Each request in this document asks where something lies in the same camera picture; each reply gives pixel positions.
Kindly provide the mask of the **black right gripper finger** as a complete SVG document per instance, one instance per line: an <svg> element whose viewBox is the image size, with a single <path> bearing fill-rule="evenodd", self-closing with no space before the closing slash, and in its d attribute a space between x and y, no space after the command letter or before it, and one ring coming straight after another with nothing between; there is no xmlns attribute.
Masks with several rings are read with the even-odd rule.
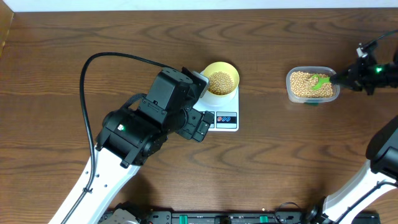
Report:
<svg viewBox="0 0 398 224"><path fill-rule="evenodd" d="M351 89L350 82L348 80L344 79L344 78L333 78L333 77L331 77L330 78L330 83L332 85L338 85L340 87L347 88L349 90Z"/></svg>
<svg viewBox="0 0 398 224"><path fill-rule="evenodd" d="M331 82L345 82L349 80L349 74L350 74L351 69L347 68L344 69L340 72L337 72L336 74L332 75L330 77Z"/></svg>

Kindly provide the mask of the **green plastic measuring scoop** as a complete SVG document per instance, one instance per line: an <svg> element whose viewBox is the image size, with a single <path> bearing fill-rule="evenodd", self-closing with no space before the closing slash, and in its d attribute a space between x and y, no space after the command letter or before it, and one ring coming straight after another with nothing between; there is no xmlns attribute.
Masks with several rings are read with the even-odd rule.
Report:
<svg viewBox="0 0 398 224"><path fill-rule="evenodd" d="M322 74L314 74L310 77L311 81L316 81L316 84L311 86L311 90L319 90L323 84L330 83L329 76L323 76Z"/></svg>

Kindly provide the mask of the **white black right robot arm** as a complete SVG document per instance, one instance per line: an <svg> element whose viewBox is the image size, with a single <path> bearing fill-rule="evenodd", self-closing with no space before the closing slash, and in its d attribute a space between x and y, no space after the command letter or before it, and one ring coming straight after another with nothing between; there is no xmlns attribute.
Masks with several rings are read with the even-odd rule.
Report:
<svg viewBox="0 0 398 224"><path fill-rule="evenodd" d="M353 91L372 95L376 88L397 87L397 59L378 64L370 50L357 48L358 59L330 80ZM397 117L370 140L366 162L337 192L323 198L307 214L307 223L352 223L377 198L397 188Z"/></svg>

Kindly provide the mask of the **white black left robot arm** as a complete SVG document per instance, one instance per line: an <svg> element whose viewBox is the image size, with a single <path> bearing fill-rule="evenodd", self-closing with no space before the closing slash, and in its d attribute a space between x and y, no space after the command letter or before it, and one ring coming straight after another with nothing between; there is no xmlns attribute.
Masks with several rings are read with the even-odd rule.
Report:
<svg viewBox="0 0 398 224"><path fill-rule="evenodd" d="M186 68L163 68L147 94L106 115L90 159L51 223L97 223L121 188L177 133L202 142L214 116L194 105L210 82Z"/></svg>

